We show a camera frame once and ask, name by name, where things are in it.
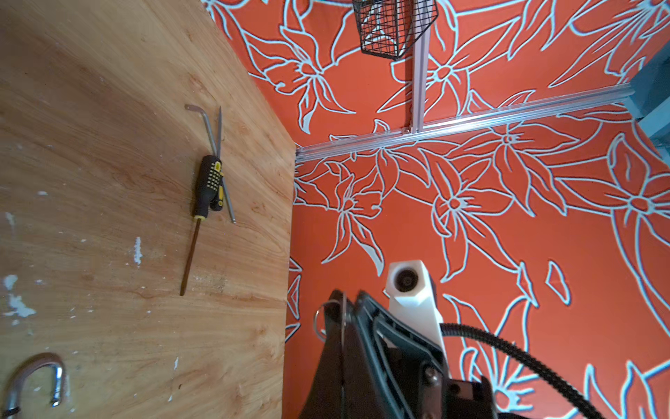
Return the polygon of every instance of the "black wire basket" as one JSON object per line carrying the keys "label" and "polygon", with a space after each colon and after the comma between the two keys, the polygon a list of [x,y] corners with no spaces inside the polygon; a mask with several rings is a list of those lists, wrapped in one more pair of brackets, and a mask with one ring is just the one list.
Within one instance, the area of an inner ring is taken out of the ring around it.
{"label": "black wire basket", "polygon": [[436,0],[352,0],[364,54],[398,60],[438,17]]}

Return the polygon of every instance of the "orange floral wall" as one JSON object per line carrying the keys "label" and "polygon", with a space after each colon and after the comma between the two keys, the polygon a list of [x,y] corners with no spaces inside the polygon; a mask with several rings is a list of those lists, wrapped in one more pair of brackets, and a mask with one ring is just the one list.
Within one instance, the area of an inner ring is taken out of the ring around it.
{"label": "orange floral wall", "polygon": [[[360,53],[349,0],[202,0],[300,146],[409,124],[411,57]],[[668,0],[438,0],[425,120],[629,81]],[[380,302],[421,259],[445,321],[529,350],[611,419],[670,418],[670,170],[620,105],[297,167],[283,415],[296,418],[333,288]],[[575,410],[503,354],[447,340],[502,411]]]}
{"label": "orange floral wall", "polygon": [[[202,2],[296,144],[408,126],[411,59],[362,54],[349,0]],[[626,82],[670,39],[668,0],[437,2],[426,121]]]}
{"label": "orange floral wall", "polygon": [[[334,288],[385,304],[388,264],[409,259],[446,322],[516,342],[607,418],[670,416],[670,168],[623,106],[300,164],[294,205],[284,418],[316,371],[318,306]],[[504,354],[445,343],[502,411],[577,416]]]}

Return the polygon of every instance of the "screw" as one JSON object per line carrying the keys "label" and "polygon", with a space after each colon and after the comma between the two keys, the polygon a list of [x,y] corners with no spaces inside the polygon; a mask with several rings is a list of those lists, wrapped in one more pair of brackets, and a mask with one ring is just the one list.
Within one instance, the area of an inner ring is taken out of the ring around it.
{"label": "screw", "polygon": [[426,368],[423,374],[425,375],[425,378],[428,380],[428,384],[430,385],[435,385],[440,380],[438,372],[433,367]]}
{"label": "screw", "polygon": [[419,276],[412,269],[403,269],[395,276],[395,287],[400,292],[410,292],[419,283]]}

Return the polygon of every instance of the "wood grain surface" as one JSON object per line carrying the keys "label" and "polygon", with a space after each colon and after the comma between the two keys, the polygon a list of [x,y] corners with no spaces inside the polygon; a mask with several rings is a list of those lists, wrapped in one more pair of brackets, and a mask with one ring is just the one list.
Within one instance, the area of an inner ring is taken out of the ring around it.
{"label": "wood grain surface", "polygon": [[[295,148],[224,36],[196,0],[0,15],[0,310],[36,310],[0,316],[0,380],[51,351],[70,385],[49,408],[35,373],[24,418],[279,417]],[[237,224],[210,213],[179,297],[211,153],[186,103],[223,107]]]}

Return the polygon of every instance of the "screwdriver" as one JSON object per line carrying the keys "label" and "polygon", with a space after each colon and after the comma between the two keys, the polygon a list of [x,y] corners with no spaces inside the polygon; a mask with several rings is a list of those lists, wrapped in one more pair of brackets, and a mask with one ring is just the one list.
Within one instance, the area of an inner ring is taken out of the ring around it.
{"label": "screwdriver", "polygon": [[[208,135],[211,135],[211,128],[209,118],[200,107],[194,105],[186,105],[185,108],[189,111],[195,111],[202,114],[207,126]],[[222,115],[221,107],[218,108],[218,146],[214,144],[214,139],[210,137],[214,155],[204,156],[200,162],[200,170],[198,171],[198,179],[196,181],[196,203],[193,209],[193,217],[196,220],[196,229],[193,232],[193,240],[191,241],[191,249],[188,252],[188,259],[186,260],[186,269],[184,277],[182,278],[182,287],[179,295],[183,296],[186,293],[186,285],[188,284],[188,274],[191,270],[191,263],[193,262],[193,254],[196,250],[196,242],[198,240],[198,232],[200,231],[200,222],[207,218],[209,209],[213,211],[221,211],[223,209],[223,198],[225,196],[228,205],[228,212],[230,213],[230,220],[235,223],[235,214],[232,211],[232,204],[230,203],[230,196],[228,195],[228,188],[226,187],[223,174],[221,172],[221,137],[222,137]]]}

